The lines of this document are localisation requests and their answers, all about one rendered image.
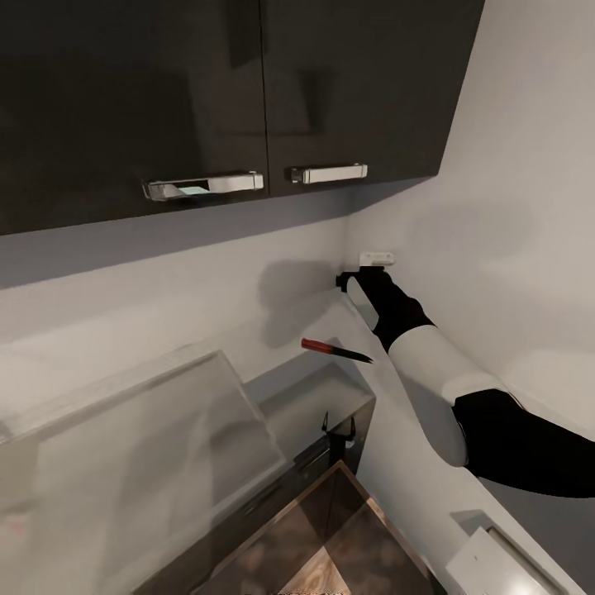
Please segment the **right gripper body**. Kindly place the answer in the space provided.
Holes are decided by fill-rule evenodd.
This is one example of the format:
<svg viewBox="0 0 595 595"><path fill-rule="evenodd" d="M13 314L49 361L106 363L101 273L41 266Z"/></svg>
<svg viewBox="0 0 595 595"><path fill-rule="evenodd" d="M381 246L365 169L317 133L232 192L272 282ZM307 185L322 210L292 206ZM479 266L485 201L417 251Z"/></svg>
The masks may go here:
<svg viewBox="0 0 595 595"><path fill-rule="evenodd" d="M342 283L341 292L347 292L347 281L351 275L355 275L356 272L344 272L342 273L342 279L340 282Z"/></svg>

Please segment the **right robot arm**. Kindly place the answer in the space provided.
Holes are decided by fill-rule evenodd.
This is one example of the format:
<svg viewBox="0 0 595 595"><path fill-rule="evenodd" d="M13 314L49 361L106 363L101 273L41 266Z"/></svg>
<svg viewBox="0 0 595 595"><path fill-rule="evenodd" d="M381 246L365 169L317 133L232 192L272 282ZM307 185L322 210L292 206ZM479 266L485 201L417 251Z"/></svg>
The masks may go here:
<svg viewBox="0 0 595 595"><path fill-rule="evenodd" d="M379 337L432 449L465 467L595 595L595 442L530 414L393 283L390 252L361 252L336 286Z"/></svg>

